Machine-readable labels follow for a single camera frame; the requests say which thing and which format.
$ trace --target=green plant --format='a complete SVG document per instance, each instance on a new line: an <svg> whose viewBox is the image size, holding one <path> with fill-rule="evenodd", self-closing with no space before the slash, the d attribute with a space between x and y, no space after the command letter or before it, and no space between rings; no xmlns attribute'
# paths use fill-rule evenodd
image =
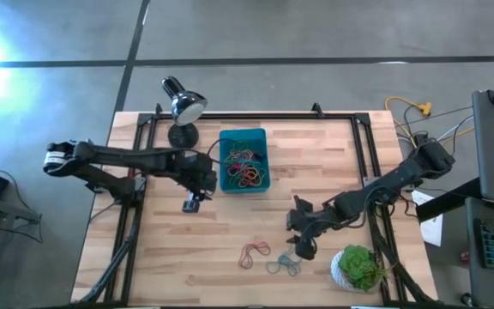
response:
<svg viewBox="0 0 494 309"><path fill-rule="evenodd" d="M349 245L344 249L339 267L346 279L365 292L386 276L386 270L376 262L375 255L361 245Z"/></svg>

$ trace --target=lamp shade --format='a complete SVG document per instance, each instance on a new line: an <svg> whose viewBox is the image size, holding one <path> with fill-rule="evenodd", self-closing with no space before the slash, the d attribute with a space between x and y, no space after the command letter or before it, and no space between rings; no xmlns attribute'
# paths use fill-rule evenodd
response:
<svg viewBox="0 0 494 309"><path fill-rule="evenodd" d="M173 76L161 81L161 86L171 98L171 115L177 125L187 125L196 121L207 106L207 99L193 91L187 91Z"/></svg>

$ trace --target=pile of rubber bands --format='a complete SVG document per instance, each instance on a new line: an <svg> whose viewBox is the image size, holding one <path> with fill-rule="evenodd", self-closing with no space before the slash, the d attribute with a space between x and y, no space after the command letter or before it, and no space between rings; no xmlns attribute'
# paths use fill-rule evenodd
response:
<svg viewBox="0 0 494 309"><path fill-rule="evenodd" d="M262 158L247 147L247 141L235 142L230 154L223 160L230 185L245 188L262 184L267 172L262 168Z"/></svg>

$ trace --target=white pot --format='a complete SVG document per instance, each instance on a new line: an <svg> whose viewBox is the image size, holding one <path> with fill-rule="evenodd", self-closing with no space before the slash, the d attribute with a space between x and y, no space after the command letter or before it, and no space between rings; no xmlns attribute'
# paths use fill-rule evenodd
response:
<svg viewBox="0 0 494 309"><path fill-rule="evenodd" d="M367 294L374 294L378 292L378 284L375 284L373 288L370 288L368 291L364 291L363 289L355 288L352 286L352 284L346 279L344 276L344 273L339 267L339 261L340 258L342 258L342 254L344 254L344 251L340 251L337 253L334 257L333 260L331 261L331 276L333 277L334 281L336 284L340 287L345 289L346 291L350 292L356 292L356 293L367 293Z"/></svg>

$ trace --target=desk lamp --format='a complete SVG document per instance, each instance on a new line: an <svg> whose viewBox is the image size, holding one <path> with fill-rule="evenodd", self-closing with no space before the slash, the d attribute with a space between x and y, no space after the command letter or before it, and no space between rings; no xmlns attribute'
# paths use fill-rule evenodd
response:
<svg viewBox="0 0 494 309"><path fill-rule="evenodd" d="M186 91L173 76L161 81L161 86L171 98L171 115L174 124L167 137L174 148L192 148L199 140L199 132L192 124L203 113L207 99L193 91Z"/></svg>

